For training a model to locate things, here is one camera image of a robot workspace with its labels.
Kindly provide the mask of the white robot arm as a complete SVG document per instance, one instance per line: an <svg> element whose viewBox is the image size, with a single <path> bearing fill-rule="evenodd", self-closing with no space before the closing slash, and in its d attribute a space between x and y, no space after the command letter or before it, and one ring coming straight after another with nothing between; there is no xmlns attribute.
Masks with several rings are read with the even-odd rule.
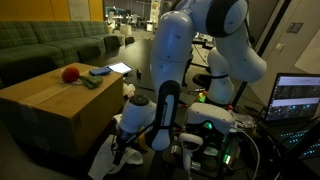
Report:
<svg viewBox="0 0 320 180"><path fill-rule="evenodd" d="M208 101L195 103L199 111L190 115L196 124L207 121L221 134L230 132L234 116L225 109L233 91L232 78L245 82L261 79L266 62L251 46L248 32L248 0L180 0L162 15L151 51L150 72L156 94L133 95L126 102L117 135L114 163L119 164L132 138L146 131L146 143L162 151L172 140L173 120L192 41L197 34L214 38L207 55L211 72Z"/></svg>

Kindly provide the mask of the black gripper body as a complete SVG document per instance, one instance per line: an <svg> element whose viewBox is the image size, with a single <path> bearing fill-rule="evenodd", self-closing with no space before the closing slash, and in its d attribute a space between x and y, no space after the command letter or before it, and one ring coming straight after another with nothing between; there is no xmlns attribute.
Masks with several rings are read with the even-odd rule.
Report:
<svg viewBox="0 0 320 180"><path fill-rule="evenodd" d="M116 144L118 150L124 150L131 144L133 134L125 131L120 131L116 136Z"/></svg>

